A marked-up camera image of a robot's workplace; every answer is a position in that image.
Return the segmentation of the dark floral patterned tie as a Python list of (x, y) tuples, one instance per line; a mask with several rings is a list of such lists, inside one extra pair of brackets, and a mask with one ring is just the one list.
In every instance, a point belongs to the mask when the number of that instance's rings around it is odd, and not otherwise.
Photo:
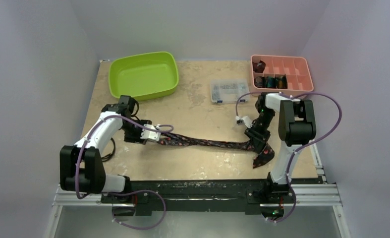
[[(205, 147), (218, 147), (229, 150), (247, 150), (247, 143), (245, 142), (233, 142), (233, 141), (217, 141), (217, 140), (207, 140), (192, 138), (176, 133), (164, 133), (163, 136), (159, 139), (158, 144), (166, 146), (178, 146), (178, 147), (188, 147), (188, 146), (205, 146)], [(270, 162), (275, 157), (275, 151), (268, 144), (262, 153), (257, 154), (253, 159), (252, 167), (259, 168)]]

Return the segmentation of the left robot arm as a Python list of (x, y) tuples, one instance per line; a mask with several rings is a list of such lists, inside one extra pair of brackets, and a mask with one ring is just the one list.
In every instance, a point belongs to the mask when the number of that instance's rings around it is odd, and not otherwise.
[(150, 120), (134, 120), (132, 114), (138, 102), (130, 96), (120, 96), (118, 103), (107, 104), (97, 122), (74, 145), (60, 150), (60, 186), (77, 193), (108, 193), (121, 203), (132, 198), (126, 176), (105, 172), (101, 153), (118, 130), (124, 130), (124, 140), (145, 144), (158, 141), (160, 132)]

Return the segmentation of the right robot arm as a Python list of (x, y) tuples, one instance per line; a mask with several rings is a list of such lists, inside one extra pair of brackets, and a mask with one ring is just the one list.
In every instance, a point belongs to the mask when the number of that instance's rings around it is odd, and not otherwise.
[(293, 99), (281, 93), (261, 93), (255, 107), (258, 118), (245, 130), (254, 151), (258, 154), (255, 167), (268, 162), (271, 148), (268, 145), (270, 123), (279, 114), (278, 135), (281, 145), (273, 169), (268, 173), (263, 188), (252, 194), (274, 202), (290, 193), (291, 175), (302, 146), (316, 136), (313, 103), (310, 100)]

